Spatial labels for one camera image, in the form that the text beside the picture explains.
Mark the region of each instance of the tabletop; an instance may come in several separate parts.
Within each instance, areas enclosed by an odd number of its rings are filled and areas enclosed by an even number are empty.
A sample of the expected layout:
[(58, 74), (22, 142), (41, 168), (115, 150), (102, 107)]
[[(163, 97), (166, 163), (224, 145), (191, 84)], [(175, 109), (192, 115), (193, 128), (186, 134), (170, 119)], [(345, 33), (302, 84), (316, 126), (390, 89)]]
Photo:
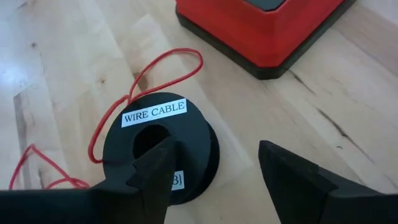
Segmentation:
[[(221, 160), (209, 189), (170, 207), (166, 223), (279, 223), (259, 168), (260, 140), (398, 193), (397, 11), (396, 0), (358, 0), (280, 79), (260, 81), (181, 27), (173, 0), (3, 0), (0, 189), (8, 188), (32, 143), (72, 177), (102, 181), (102, 166), (87, 156), (102, 115), (154, 58), (190, 47), (203, 54), (203, 68), (164, 91), (198, 106), (218, 136)], [(197, 63), (173, 55), (135, 93)], [(96, 157), (110, 125), (99, 136)], [(30, 156), (15, 188), (41, 189), (59, 178)]]

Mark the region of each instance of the light wood surface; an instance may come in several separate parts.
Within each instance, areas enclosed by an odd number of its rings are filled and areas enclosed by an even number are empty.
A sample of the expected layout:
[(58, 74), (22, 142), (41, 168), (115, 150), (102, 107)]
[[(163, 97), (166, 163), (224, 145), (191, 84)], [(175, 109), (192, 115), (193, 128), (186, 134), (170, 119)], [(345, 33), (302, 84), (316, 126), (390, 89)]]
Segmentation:
[[(87, 156), (100, 117), (152, 59), (191, 47), (203, 54), (203, 69), (165, 91), (201, 109), (220, 140), (221, 163), (210, 188), (170, 207), (166, 223), (279, 223), (257, 160), (262, 139), (372, 189), (398, 192), (398, 1), (359, 0), (271, 81), (252, 78), (182, 28), (174, 7), (173, 0), (0, 2), (0, 189), (31, 143), (71, 176), (103, 180), (102, 166)], [(172, 56), (137, 91), (196, 64)], [(31, 156), (16, 188), (39, 189), (59, 177)]]

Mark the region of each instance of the red cable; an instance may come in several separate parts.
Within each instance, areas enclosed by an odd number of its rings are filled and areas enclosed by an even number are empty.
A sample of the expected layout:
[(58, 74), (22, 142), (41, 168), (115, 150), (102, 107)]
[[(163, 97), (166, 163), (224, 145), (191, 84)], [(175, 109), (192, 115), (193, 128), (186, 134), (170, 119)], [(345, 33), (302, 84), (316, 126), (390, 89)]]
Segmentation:
[[(138, 81), (142, 78), (142, 76), (150, 69), (152, 68), (157, 62), (159, 62), (160, 60), (162, 60), (163, 58), (172, 55), (176, 52), (180, 52), (180, 53), (192, 53), (192, 54), (196, 54), (199, 58), (199, 65), (197, 66), (196, 69), (194, 69), (192, 72), (177, 78), (175, 80), (172, 80), (170, 82), (164, 83), (163, 85), (151, 88), (149, 90), (143, 91), (139, 94), (137, 94), (135, 97), (132, 97), (132, 93), (136, 87), (136, 85), (138, 84)], [(203, 57), (201, 56), (200, 52), (197, 50), (193, 50), (193, 49), (189, 49), (189, 48), (177, 48), (177, 49), (172, 49), (169, 50), (165, 53), (162, 53), (160, 56), (158, 56), (157, 58), (155, 58), (155, 60), (153, 60), (150, 64), (148, 64), (140, 73), (140, 75), (134, 80), (134, 83), (131, 85), (130, 88), (130, 92), (128, 95), (124, 95), (122, 96), (122, 98), (120, 98), (119, 100), (117, 100), (116, 102), (114, 102), (111, 107), (106, 111), (106, 113), (104, 114), (104, 116), (101, 118), (101, 120), (99, 121), (97, 128), (95, 129), (93, 136), (91, 137), (90, 143), (88, 145), (88, 157), (90, 158), (90, 161), (95, 163), (95, 164), (99, 164), (102, 163), (103, 160), (102, 159), (95, 159), (94, 157), (94, 146), (95, 143), (98, 139), (98, 136), (100, 135), (100, 132), (102, 130), (102, 128), (104, 127), (106, 121), (109, 119), (109, 117), (111, 116), (111, 114), (113, 113), (113, 111), (120, 106), (122, 103), (124, 103), (127, 100), (127, 104), (132, 103), (133, 101), (137, 100), (138, 98), (147, 95), (149, 93), (153, 93), (155, 91), (164, 89), (168, 86), (172, 86), (174, 84), (177, 84), (179, 82), (182, 82), (184, 80), (186, 80), (187, 78), (190, 78), (192, 75), (196, 74), (199, 72), (199, 70), (202, 68), (203, 66)], [(34, 153), (36, 153), (40, 158), (42, 158), (43, 160), (45, 160), (46, 162), (48, 162), (52, 167), (54, 167), (54, 169), (56, 169), (61, 175), (63, 175), (64, 178), (57, 180), (55, 182), (52, 182), (51, 184), (49, 184), (48, 186), (46, 186), (45, 189), (51, 189), (52, 187), (54, 187), (55, 185), (64, 183), (64, 182), (69, 182), (71, 183), (75, 188), (77, 189), (84, 189), (84, 188), (89, 188), (90, 186), (79, 179), (76, 178), (72, 178), (70, 177), (63, 169), (61, 169), (61, 167), (59, 167), (54, 161), (52, 161), (50, 158), (48, 158), (46, 155), (42, 154), (34, 144), (31, 144), (30, 146), (28, 146), (24, 153), (22, 154), (17, 167), (15, 168), (14, 173), (12, 174), (11, 177), (11, 181), (9, 184), (9, 190), (12, 190), (13, 186), (14, 186), (14, 182), (15, 179), (17, 177), (17, 174), (19, 173), (21, 167), (24, 165), (25, 161), (28, 158), (28, 153), (30, 150), (33, 150)]]

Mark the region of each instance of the black base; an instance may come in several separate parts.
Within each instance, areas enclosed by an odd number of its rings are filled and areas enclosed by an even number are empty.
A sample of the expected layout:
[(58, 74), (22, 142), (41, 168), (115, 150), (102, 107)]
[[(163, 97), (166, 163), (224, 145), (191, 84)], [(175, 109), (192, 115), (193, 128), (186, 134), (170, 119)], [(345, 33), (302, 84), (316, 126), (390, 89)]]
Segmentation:
[(330, 16), (323, 21), (321, 25), (315, 29), (311, 35), (287, 57), (287, 59), (282, 62), (281, 65), (278, 67), (267, 68), (258, 67), (239, 52), (226, 45), (222, 40), (213, 36), (211, 33), (202, 29), (194, 22), (178, 13), (177, 10), (176, 13), (178, 20), (185, 28), (202, 38), (204, 41), (208, 42), (221, 53), (225, 54), (254, 77), (260, 80), (268, 80), (281, 77), (313, 45), (313, 43), (315, 43), (315, 41), (317, 41), (326, 32), (326, 30), (329, 29), (329, 27), (331, 27), (338, 20), (338, 18), (344, 14), (349, 7), (352, 6), (352, 4), (354, 4), (355, 1), (356, 0), (344, 0), (330, 14)]

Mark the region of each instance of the wire spool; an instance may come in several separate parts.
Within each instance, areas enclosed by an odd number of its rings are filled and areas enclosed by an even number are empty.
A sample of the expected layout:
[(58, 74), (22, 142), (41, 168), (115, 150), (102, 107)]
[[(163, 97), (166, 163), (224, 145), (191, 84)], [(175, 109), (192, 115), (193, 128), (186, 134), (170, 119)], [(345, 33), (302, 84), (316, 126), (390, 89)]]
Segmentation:
[(132, 162), (168, 136), (178, 141), (171, 205), (201, 195), (218, 169), (220, 149), (213, 128), (189, 100), (174, 93), (153, 93), (128, 105), (105, 139), (107, 179), (131, 173)]

